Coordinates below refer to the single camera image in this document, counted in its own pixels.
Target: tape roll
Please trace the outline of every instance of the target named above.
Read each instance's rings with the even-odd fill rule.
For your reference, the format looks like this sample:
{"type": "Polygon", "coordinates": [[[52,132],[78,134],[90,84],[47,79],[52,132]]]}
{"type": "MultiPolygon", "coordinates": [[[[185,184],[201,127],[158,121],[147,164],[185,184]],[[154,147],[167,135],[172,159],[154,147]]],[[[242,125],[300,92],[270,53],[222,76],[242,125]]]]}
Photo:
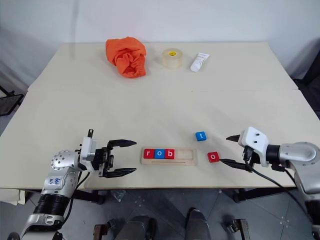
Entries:
{"type": "Polygon", "coordinates": [[[162,53],[162,64],[170,69],[177,69],[182,64],[182,51],[176,48],[169,48],[162,53]]]}

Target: white tabletop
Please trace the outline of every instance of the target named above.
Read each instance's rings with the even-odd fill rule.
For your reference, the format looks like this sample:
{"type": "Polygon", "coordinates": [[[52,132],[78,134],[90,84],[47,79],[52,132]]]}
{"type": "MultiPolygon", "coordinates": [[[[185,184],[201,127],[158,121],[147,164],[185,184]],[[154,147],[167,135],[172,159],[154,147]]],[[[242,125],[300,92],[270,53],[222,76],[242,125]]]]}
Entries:
{"type": "MultiPolygon", "coordinates": [[[[148,75],[137,79],[116,73],[103,59],[102,46],[77,44],[75,58],[67,60],[69,46],[63,45],[29,88],[0,137],[1,188],[42,188],[52,156],[60,150],[78,148],[90,128],[98,147],[114,139],[138,142],[113,152],[115,168],[137,171],[113,179],[93,175],[84,186],[96,189],[274,186],[253,173],[208,162],[207,153],[215,151],[221,158],[241,162],[243,148],[225,138],[248,126],[266,133],[272,144],[308,141],[320,146],[317,116],[265,43],[201,43],[198,48],[196,43],[147,44],[149,55],[150,49],[161,54],[162,49],[181,46],[184,53],[199,49],[212,57],[198,73],[187,69],[188,57],[177,70],[166,69],[149,57],[148,75]],[[219,76],[234,75],[233,79],[215,78],[212,69],[225,59],[219,46],[229,55],[237,53],[233,60],[240,59],[241,54],[244,58],[239,61],[241,74],[227,70],[238,68],[233,60],[225,71],[222,66],[216,68],[219,76]],[[256,68],[252,70],[248,64],[244,69],[244,62],[254,63],[256,68]],[[263,74],[273,78],[266,79],[263,74]],[[200,131],[206,132],[206,141],[196,141],[194,133],[200,131]],[[196,148],[198,163],[142,165],[142,148],[149,146],[196,148]]],[[[256,169],[282,185],[293,185],[283,172],[260,166],[256,169]]]]}
{"type": "Polygon", "coordinates": [[[30,90],[108,91],[133,88],[135,91],[257,91],[297,90],[297,86],[265,42],[258,43],[145,43],[146,76],[122,77],[105,56],[105,44],[64,44],[60,47],[30,90]],[[162,52],[178,48],[182,67],[167,69],[162,52]],[[211,56],[203,68],[189,70],[198,52],[211,56]]]}

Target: table leg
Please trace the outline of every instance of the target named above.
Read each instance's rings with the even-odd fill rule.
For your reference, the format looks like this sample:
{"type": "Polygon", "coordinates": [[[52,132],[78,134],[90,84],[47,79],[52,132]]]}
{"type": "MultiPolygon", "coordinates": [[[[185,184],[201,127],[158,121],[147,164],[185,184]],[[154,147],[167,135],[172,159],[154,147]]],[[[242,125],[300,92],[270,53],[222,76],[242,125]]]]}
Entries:
{"type": "MultiPolygon", "coordinates": [[[[296,187],[287,187],[286,189],[294,190],[296,187]]],[[[264,188],[254,188],[252,190],[239,189],[239,193],[233,195],[233,200],[236,203],[241,201],[246,201],[248,199],[256,199],[260,197],[270,196],[274,194],[283,193],[285,190],[281,187],[264,187],[264,188]]]]}
{"type": "Polygon", "coordinates": [[[92,193],[76,190],[73,194],[74,199],[84,200],[96,204],[103,204],[105,202],[106,197],[104,195],[99,195],[99,191],[95,190],[92,193]]]}

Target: floor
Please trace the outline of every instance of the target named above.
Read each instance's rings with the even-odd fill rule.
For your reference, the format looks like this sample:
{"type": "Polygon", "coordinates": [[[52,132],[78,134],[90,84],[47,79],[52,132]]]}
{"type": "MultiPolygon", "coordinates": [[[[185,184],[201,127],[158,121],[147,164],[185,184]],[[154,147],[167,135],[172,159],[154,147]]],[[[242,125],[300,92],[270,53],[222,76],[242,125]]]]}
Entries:
{"type": "MultiPolygon", "coordinates": [[[[12,115],[0,117],[0,134],[12,115]]],[[[222,223],[229,216],[247,219],[252,240],[313,239],[309,220],[286,193],[241,203],[233,202],[229,197],[231,193],[228,189],[126,190],[118,202],[106,191],[106,201],[102,205],[75,200],[70,218],[60,232],[65,240],[89,240],[93,239],[94,225],[115,219],[116,228],[102,238],[111,240],[126,221],[137,215],[148,215],[157,219],[156,239],[182,240],[188,210],[194,207],[207,218],[213,240],[241,240],[239,232],[227,234],[224,231],[222,223]]],[[[303,204],[299,193],[293,193],[303,204]]],[[[0,202],[0,240],[7,239],[10,232],[21,233],[38,199],[39,194],[34,193],[25,205],[0,202]]]]}

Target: red letter block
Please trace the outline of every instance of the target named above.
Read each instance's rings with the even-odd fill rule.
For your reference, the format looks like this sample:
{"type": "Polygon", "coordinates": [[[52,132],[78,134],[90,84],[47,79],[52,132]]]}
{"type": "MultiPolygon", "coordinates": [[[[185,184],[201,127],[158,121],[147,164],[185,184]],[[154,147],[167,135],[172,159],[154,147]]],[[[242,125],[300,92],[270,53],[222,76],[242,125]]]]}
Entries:
{"type": "Polygon", "coordinates": [[[154,159],[155,158],[155,150],[154,149],[145,149],[143,154],[144,159],[154,159]]]}
{"type": "Polygon", "coordinates": [[[165,159],[175,159],[175,150],[174,149],[166,149],[164,151],[165,159]]]}
{"type": "Polygon", "coordinates": [[[208,159],[210,163],[216,163],[220,161],[219,155],[216,151],[208,152],[208,159]]]}

